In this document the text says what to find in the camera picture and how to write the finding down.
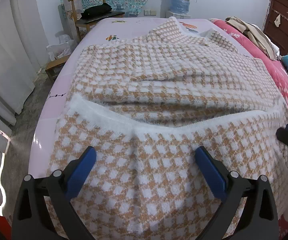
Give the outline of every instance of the red blanket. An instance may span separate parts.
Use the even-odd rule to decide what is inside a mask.
[[[288,104],[288,74],[286,73],[284,67],[279,61],[270,60],[258,47],[256,47],[248,38],[241,34],[237,29],[228,25],[225,21],[214,19],[212,22],[220,27],[222,30],[231,35],[235,40],[237,40],[249,53],[255,58],[260,58],[269,74],[273,78],[276,86],[282,93],[285,101]]]

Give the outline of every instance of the white plastic bag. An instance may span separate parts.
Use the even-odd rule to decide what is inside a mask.
[[[67,34],[61,35],[59,38],[60,44],[48,45],[46,47],[46,52],[50,56],[51,61],[72,54],[77,46],[76,41],[71,40],[70,36]]]

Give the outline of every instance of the red object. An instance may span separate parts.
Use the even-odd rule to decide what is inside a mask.
[[[11,240],[11,226],[5,217],[0,217],[0,231],[7,240]]]
[[[281,218],[278,221],[278,230],[280,231],[280,236],[279,240],[282,240],[283,237],[287,234],[288,232],[288,221],[284,219],[284,216],[282,215]]]
[[[246,38],[237,29],[228,25],[222,20],[212,20],[212,22],[226,31],[232,38],[237,40],[247,51],[255,58],[259,58],[263,61],[268,73],[273,78],[276,86],[283,95],[288,105],[288,74],[286,73],[281,62],[270,60],[257,46],[255,46],[248,38]]]

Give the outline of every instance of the hanging cloth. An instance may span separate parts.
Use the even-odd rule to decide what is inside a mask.
[[[274,21],[276,27],[279,27],[280,24],[281,24],[281,15],[279,14],[277,17],[276,17],[276,20]]]

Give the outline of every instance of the beige cloth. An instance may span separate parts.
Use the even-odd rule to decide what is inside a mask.
[[[49,173],[91,145],[96,163],[71,203],[95,239],[195,239],[220,201],[194,150],[205,146],[243,177],[265,174],[281,215],[288,147],[275,133],[287,123],[287,104],[260,59],[238,54],[216,31],[185,35],[172,17],[144,37],[82,51]]]
[[[274,23],[275,23],[277,28],[280,26],[280,24],[281,24],[281,15],[280,14],[276,17]]]
[[[260,29],[255,28],[253,25],[236,17],[228,17],[226,18],[226,22],[241,33],[244,33],[251,42],[253,42],[266,56],[269,57],[269,59],[276,60],[274,48],[266,35]]]

